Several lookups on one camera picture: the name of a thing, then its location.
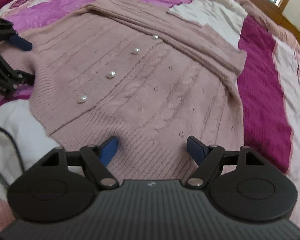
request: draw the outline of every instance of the knit cardigan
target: knit cardigan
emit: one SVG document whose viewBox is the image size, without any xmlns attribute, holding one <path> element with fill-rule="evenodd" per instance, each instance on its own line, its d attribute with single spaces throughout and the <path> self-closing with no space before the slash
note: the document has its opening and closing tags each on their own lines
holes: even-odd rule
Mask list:
<svg viewBox="0 0 300 240">
<path fill-rule="evenodd" d="M 0 51 L 35 73 L 34 117 L 69 151 L 117 136 L 108 169 L 119 181 L 188 177 L 189 135 L 228 150 L 243 144 L 236 79 L 246 53 L 209 25 L 137 0 L 97 0 L 22 36 L 32 51 Z"/>
</svg>

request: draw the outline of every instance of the bed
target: bed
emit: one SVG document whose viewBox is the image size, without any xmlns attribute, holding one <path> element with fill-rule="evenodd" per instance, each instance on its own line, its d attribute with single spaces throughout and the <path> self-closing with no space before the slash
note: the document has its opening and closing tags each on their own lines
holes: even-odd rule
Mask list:
<svg viewBox="0 0 300 240">
<path fill-rule="evenodd" d="M 0 9 L 0 17 L 12 21 L 22 36 L 23 32 L 49 26 L 94 1 L 13 0 Z M 298 200 L 290 220 L 300 227 L 300 46 L 297 40 L 249 0 L 140 1 L 169 8 L 174 15 L 200 26 L 209 25 L 231 48 L 245 51 L 244 69 L 236 80 L 243 120 L 242 135 L 237 142 L 255 148 L 295 184 Z M 30 110 L 31 95 L 37 89 L 36 84 L 34 88 L 25 85 L 20 86 L 9 100 L 0 96 L 0 127 L 16 141 L 26 169 L 52 148 L 60 146 L 58 131 L 47 130 Z M 190 114 L 196 115 L 196 109 L 191 109 Z M 209 108 L 204 116 L 205 124 L 213 122 Z M 191 132 L 194 131 L 181 128 L 176 136 L 182 141 L 193 135 L 189 134 Z M 198 138 L 207 144 L 216 143 L 228 150 L 238 150 L 237 144 L 225 143 L 223 136 L 227 131 L 219 129 L 218 134 L 213 139 L 200 135 Z M 79 147 L 62 146 L 69 150 Z M 119 153 L 124 154 L 125 150 L 121 150 Z M 191 160 L 187 159 L 185 163 L 189 165 L 185 166 L 188 169 L 171 165 L 172 172 L 157 171 L 156 174 L 154 171 L 152 178 L 184 179 L 195 168 Z M 146 162 L 141 167 L 148 168 Z M 114 169 L 114 164 L 110 163 L 108 168 Z M 20 175 L 15 150 L 9 139 L 0 133 L 0 231 L 14 219 L 6 203 L 6 189 Z M 123 174 L 121 181 L 129 178 Z M 143 178 L 142 172 L 137 178 Z"/>
</svg>

